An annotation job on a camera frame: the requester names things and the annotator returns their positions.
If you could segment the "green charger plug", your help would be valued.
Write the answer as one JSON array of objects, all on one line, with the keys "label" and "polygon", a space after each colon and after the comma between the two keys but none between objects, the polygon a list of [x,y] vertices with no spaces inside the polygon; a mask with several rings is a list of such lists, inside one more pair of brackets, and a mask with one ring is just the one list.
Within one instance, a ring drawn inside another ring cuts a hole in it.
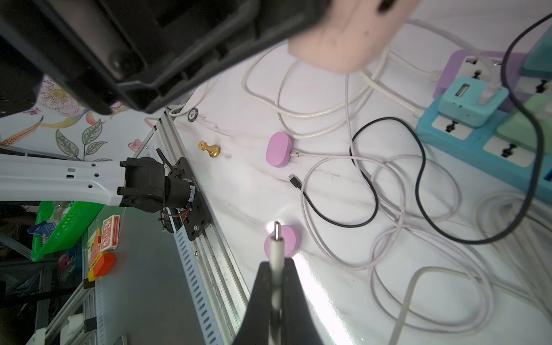
[{"label": "green charger plug", "polygon": [[[551,154],[551,96],[537,93],[530,97],[524,106],[533,113],[538,120],[544,135],[544,152]],[[518,109],[513,109],[498,125],[495,134],[527,150],[536,151],[536,133],[532,124]]]}]

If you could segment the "purple earbud case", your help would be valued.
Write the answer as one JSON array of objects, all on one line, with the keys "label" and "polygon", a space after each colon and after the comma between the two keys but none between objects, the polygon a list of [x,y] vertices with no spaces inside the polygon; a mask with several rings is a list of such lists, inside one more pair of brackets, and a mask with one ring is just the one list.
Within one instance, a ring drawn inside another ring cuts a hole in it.
[{"label": "purple earbud case", "polygon": [[[270,240],[273,237],[275,232],[271,232],[269,236],[264,241],[264,253],[267,259],[270,258]],[[291,225],[282,225],[281,226],[281,235],[285,243],[285,257],[293,257],[299,250],[300,247],[300,232],[299,230]]]},{"label": "purple earbud case", "polygon": [[292,149],[292,138],[285,132],[277,132],[271,136],[267,145],[266,161],[274,168],[283,168],[290,161]]}]

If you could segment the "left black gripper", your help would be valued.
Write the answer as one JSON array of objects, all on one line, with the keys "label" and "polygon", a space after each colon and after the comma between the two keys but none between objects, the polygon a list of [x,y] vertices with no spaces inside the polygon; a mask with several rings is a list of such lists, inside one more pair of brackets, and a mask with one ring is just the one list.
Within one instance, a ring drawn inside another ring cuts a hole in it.
[{"label": "left black gripper", "polygon": [[1,114],[31,109],[49,76],[102,115],[151,114],[317,24],[327,1],[3,1]]}]

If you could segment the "teal charger with black cable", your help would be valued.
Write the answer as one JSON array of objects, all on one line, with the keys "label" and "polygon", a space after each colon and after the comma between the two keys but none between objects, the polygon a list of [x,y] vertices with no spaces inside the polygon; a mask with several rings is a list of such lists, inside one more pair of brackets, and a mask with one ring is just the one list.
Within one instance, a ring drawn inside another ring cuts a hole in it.
[{"label": "teal charger with black cable", "polygon": [[527,54],[520,69],[521,76],[551,79],[551,27],[549,27]]}]

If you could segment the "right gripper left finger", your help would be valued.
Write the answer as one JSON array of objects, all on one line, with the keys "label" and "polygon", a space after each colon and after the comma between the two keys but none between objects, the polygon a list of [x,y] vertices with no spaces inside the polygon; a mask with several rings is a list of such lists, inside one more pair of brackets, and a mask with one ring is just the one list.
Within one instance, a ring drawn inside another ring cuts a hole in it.
[{"label": "right gripper left finger", "polygon": [[269,262],[262,262],[257,271],[250,300],[233,345],[268,345],[272,310],[272,283]]}]

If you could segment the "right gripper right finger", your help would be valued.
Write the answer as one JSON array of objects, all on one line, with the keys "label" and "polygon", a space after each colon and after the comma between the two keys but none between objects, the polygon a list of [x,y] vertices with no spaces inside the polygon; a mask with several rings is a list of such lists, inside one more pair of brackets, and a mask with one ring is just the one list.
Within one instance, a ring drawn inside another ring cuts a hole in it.
[{"label": "right gripper right finger", "polygon": [[282,293],[281,344],[322,344],[308,309],[296,264],[291,258],[285,258]]}]

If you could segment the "peach earbud case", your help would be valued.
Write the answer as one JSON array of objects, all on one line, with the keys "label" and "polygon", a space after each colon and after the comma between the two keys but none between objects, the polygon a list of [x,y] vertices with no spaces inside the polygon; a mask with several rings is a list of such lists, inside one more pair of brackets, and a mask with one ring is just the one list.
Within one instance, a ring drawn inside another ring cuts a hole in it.
[{"label": "peach earbud case", "polygon": [[332,1],[322,20],[290,38],[288,52],[312,66],[335,73],[369,65],[414,13],[419,1]]}]

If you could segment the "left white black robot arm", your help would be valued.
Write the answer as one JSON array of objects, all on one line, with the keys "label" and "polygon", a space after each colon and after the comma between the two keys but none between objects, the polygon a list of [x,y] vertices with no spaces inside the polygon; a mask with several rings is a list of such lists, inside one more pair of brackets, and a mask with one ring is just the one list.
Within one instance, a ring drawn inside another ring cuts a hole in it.
[{"label": "left white black robot arm", "polygon": [[[312,28],[328,1],[3,1],[1,116],[32,109],[45,77],[82,114],[116,103],[154,113],[222,71]],[[151,158],[89,161],[97,121],[82,145],[56,133],[65,160],[1,157],[3,201],[85,201],[147,212],[183,207],[186,181]]]}]

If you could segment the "teal power strip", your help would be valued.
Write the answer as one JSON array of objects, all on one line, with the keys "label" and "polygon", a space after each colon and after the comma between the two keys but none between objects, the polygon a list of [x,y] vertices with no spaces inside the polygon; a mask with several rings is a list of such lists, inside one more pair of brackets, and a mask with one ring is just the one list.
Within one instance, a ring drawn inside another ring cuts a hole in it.
[{"label": "teal power strip", "polygon": [[495,134],[507,113],[498,110],[474,129],[440,114],[440,101],[438,96],[418,120],[415,132],[420,141],[526,192],[536,154]]}]

